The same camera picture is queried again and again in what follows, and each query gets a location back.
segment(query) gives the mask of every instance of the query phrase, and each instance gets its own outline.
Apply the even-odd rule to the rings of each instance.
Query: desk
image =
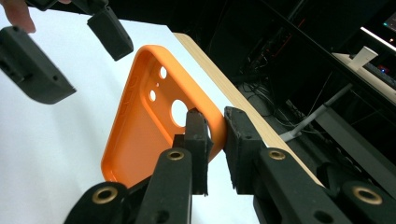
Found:
[[[134,53],[112,61],[87,27],[87,16],[32,8],[31,15],[37,28],[32,38],[78,92],[42,105],[0,74],[0,223],[63,223],[82,193],[103,181],[100,160]],[[137,49],[167,47],[220,111],[226,105],[244,109],[268,146],[290,151],[188,37],[177,35],[177,41],[160,25],[122,24]],[[9,25],[4,12],[0,25]],[[192,223],[258,222],[252,197],[232,188],[224,153],[209,164],[208,187],[208,197],[192,199]]]

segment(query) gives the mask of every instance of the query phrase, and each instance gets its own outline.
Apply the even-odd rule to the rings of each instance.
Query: orange phone case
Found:
[[[134,58],[102,158],[105,180],[129,188],[152,175],[161,152],[184,133],[172,117],[175,100],[205,116],[214,143],[209,160],[219,153],[226,134],[221,112],[167,49],[144,46]]]

